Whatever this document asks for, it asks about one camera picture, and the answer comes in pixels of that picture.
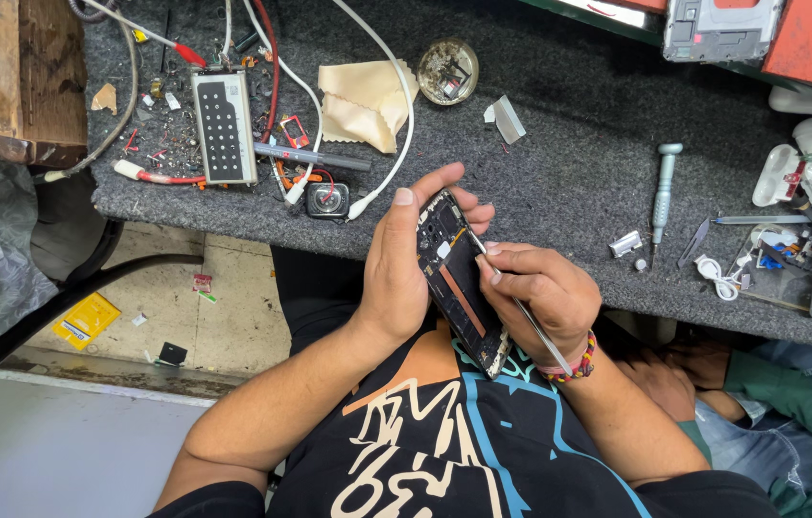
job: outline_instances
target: yellow card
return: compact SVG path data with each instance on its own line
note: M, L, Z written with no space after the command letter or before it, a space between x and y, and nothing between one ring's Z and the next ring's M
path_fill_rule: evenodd
M122 312L109 300L105 300L99 293L93 293L80 300L52 330L70 345L83 350L120 314Z

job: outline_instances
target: phone battery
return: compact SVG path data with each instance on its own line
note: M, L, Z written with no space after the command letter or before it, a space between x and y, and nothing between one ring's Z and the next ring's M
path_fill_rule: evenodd
M192 90L205 180L256 183L246 73L195 73Z

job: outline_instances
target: jeans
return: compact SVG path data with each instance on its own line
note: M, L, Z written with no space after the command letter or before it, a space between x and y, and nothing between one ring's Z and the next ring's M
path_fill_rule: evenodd
M812 376L812 346L771 341L751 351L760 359ZM745 407L750 429L735 426L702 401L696 418L710 446L712 468L734 471L753 479L765 491L780 478L801 492L812 488L812 434L791 418L780 416L766 403L731 394Z

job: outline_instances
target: small round container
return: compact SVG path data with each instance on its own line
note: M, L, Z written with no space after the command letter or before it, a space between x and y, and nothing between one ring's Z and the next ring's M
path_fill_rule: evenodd
M467 99L476 89L480 62L466 41L444 38L432 41L416 76L428 100L450 106Z

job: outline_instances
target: workbench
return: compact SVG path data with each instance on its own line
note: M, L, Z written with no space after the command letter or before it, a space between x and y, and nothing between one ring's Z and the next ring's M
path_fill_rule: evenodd
M481 66L476 91L460 104L443 107L422 94L417 97L408 156L387 190L361 218L337 224L289 215L274 197L277 187L268 162L260 165L258 185L228 189L209 185L204 191L136 182L114 172L113 159L129 158L149 167L153 162L146 155L168 148L159 172L200 174L188 169L197 157L187 143L195 135L194 119L183 114L193 111L186 66L169 51L167 59L176 60L173 65L179 70L171 77L161 75L162 46L153 42L139 46L139 91L147 93L151 80L163 77L182 110L169 112L162 108L166 101L157 100L150 110L153 119L142 123L135 117L125 128L125 141L138 130L135 142L140 151L124 151L125 141L120 141L95 162L92 174L99 187L93 201L101 213L364 258L395 188L459 160L467 171L460 185L496 207L485 240L529 241L555 248L595 278L608 306L812 344L812 318L807 314L745 296L722 301L692 264L676 267L704 218L788 213L782 206L758 208L751 203L768 151L778 144L793 144L792 128L804 118L771 111L768 85L710 65L665 63L656 47L520 2L401 0L350 5L413 70L429 43L446 36L467 41ZM161 0L126 2L123 10L147 29L162 33L170 8L170 36L211 60L225 31L217 6L201 0ZM238 41L251 23L241 2L233 6L233 39ZM319 65L386 59L375 42L329 0L267 1L265 6L279 54L312 88L316 89ZM88 104L109 82L117 88L119 110L124 110L130 65L118 25L107 21L87 26L85 53ZM271 85L262 76L262 67L271 68L271 64L261 58L249 71L253 82ZM297 115L313 137L317 113L307 94L284 74L278 94L278 114ZM486 107L502 95L511 100L527 129L527 135L507 147L507 152L495 124L483 124L482 117ZM261 93L257 97L251 101L253 117L268 108L269 98ZM88 122L93 149L117 118L103 110L90 112ZM404 128L398 135L400 146L405 133ZM284 135L276 136L286 144ZM684 151L676 157L665 238L654 270L638 273L634 260L649 257L649 221L660 161L656 147L673 141L682 142ZM360 188L373 189L395 159L367 144L326 142L320 150L374 160L369 173L333 171L337 181L348 182L355 193ZM645 246L613 259L608 243L630 230L642 232ZM697 254L705 253L727 269L749 230L713 225ZM320 265L307 268L316 271Z

